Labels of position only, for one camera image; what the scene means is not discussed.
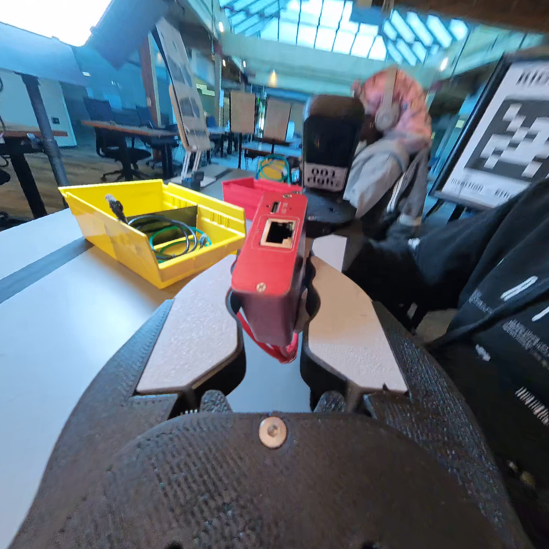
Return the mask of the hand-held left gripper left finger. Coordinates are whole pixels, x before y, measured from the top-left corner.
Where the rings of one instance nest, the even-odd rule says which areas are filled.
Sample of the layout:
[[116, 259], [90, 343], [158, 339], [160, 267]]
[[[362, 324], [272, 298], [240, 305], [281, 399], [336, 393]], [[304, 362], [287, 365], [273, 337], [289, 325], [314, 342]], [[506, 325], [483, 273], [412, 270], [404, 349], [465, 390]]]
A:
[[235, 257], [224, 257], [175, 296], [136, 386], [139, 395], [191, 394], [243, 347], [227, 296]]

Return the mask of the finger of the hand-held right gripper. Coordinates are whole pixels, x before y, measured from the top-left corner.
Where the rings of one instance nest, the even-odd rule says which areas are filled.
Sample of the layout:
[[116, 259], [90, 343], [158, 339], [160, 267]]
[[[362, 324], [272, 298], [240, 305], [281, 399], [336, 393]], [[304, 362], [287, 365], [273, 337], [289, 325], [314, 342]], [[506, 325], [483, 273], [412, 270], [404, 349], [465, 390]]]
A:
[[343, 271], [347, 237], [330, 234], [312, 241], [311, 252], [339, 272]]

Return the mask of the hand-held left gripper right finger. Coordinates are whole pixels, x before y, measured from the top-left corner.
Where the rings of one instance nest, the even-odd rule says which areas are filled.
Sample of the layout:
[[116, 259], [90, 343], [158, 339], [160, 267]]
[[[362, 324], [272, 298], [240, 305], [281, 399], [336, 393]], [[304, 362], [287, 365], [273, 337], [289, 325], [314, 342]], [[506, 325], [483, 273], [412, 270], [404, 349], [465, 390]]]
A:
[[370, 297], [323, 259], [310, 257], [309, 266], [300, 373], [312, 407], [327, 391], [341, 394], [348, 410], [357, 408], [364, 395], [406, 394], [408, 386]]

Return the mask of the red metal ethernet switch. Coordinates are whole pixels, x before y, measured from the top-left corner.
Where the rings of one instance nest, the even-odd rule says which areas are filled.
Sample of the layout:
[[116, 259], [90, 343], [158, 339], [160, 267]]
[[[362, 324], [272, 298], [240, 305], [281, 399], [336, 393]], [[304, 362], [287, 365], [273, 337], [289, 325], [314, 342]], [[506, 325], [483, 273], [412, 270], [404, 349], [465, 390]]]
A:
[[232, 269], [231, 290], [252, 336], [271, 347], [294, 339], [306, 264], [307, 198], [265, 192]]

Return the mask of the red plastic bin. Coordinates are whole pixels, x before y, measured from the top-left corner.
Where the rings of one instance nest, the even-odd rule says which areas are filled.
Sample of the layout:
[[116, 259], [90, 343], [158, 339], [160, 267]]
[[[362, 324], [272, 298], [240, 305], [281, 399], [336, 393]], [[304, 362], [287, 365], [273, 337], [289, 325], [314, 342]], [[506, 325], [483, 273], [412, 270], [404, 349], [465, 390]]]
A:
[[245, 218], [252, 221], [262, 196], [267, 192], [300, 193], [298, 184], [288, 184], [254, 177], [243, 177], [222, 182], [223, 200], [244, 209]]

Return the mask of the yellow plastic bin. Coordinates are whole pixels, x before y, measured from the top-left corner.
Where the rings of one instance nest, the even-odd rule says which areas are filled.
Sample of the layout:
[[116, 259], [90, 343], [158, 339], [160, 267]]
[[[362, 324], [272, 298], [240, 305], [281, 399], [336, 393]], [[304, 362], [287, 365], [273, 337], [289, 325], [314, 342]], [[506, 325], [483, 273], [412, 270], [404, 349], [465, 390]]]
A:
[[[159, 289], [193, 277], [224, 257], [235, 254], [246, 237], [244, 209], [162, 180], [59, 187], [83, 236], [101, 251]], [[113, 196], [127, 218], [154, 214], [168, 217], [175, 210], [196, 208], [191, 228], [208, 235], [211, 245], [159, 262], [150, 237], [120, 221], [106, 196]]]

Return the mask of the person's right forearm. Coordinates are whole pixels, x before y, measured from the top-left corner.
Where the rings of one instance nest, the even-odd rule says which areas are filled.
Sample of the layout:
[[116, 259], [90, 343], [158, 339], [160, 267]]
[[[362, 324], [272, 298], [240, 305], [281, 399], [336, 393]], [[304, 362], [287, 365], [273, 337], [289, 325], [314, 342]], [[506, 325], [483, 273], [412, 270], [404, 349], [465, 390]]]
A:
[[420, 238], [366, 239], [346, 274], [385, 305], [460, 309], [475, 292], [489, 306], [509, 301], [548, 279], [548, 180]]

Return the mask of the instruction sheet stand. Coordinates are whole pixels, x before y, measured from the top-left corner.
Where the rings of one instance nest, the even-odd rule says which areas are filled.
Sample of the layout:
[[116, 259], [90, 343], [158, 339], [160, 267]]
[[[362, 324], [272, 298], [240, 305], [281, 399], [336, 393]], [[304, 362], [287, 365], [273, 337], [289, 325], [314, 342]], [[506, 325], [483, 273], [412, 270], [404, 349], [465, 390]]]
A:
[[285, 142], [292, 105], [289, 102], [269, 97], [264, 114], [263, 138]]
[[180, 175], [183, 183], [203, 168], [202, 160], [208, 160], [211, 152], [211, 140], [204, 112], [195, 98], [196, 93], [178, 94], [173, 83], [168, 90], [183, 151]]
[[234, 134], [253, 134], [255, 131], [256, 95], [233, 90], [230, 93], [230, 130]]

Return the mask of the black office chair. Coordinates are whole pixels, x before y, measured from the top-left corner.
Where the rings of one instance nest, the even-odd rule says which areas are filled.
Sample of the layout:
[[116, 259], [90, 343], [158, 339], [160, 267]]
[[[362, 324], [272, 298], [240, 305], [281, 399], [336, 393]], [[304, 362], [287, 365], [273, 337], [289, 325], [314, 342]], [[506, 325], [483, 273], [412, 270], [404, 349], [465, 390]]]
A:
[[100, 180], [107, 182], [110, 176], [117, 176], [115, 182], [145, 180], [147, 174], [138, 166], [141, 160], [147, 160], [151, 154], [145, 149], [136, 148], [133, 144], [128, 146], [126, 135], [115, 130], [94, 128], [96, 154], [102, 159], [109, 159], [120, 163], [121, 169], [104, 173]]

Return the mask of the black light stand pole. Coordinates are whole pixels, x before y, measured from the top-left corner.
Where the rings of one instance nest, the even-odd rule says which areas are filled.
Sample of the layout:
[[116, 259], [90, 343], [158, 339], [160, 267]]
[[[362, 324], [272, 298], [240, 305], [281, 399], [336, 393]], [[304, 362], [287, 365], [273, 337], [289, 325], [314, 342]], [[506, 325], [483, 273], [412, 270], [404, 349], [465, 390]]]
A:
[[26, 73], [19, 74], [28, 93], [31, 106], [33, 108], [40, 133], [42, 135], [42, 144], [45, 154], [48, 156], [51, 170], [58, 187], [69, 186], [65, 166], [60, 154], [57, 142], [55, 141], [53, 130], [49, 122], [49, 117], [43, 102], [39, 89], [39, 80], [37, 77]]

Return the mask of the studio light panel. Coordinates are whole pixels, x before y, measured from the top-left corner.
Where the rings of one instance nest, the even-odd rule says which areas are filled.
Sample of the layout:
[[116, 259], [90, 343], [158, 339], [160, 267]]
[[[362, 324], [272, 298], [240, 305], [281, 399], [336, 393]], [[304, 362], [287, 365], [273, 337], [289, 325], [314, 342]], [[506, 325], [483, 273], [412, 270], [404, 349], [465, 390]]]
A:
[[1, 1], [1, 23], [74, 47], [120, 68], [175, 1]]

